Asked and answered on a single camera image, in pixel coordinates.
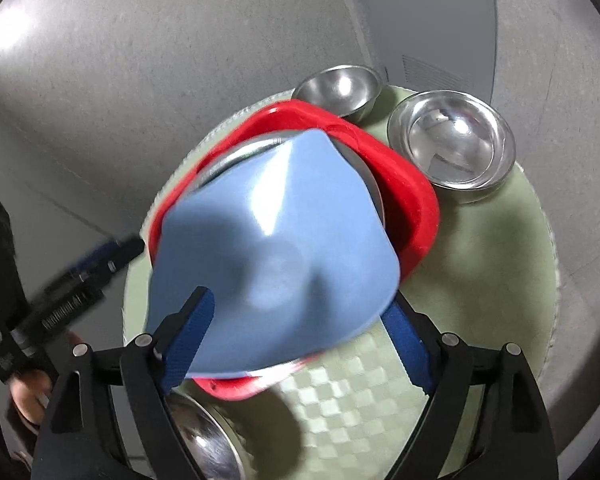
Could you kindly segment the person's left hand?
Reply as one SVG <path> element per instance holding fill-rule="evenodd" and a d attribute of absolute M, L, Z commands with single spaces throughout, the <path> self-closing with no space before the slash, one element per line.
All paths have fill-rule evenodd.
<path fill-rule="evenodd" d="M 53 381 L 42 370 L 29 370 L 12 376 L 7 387 L 9 404 L 6 420 L 19 444 L 14 456 L 31 467 L 38 432 L 52 395 Z"/>

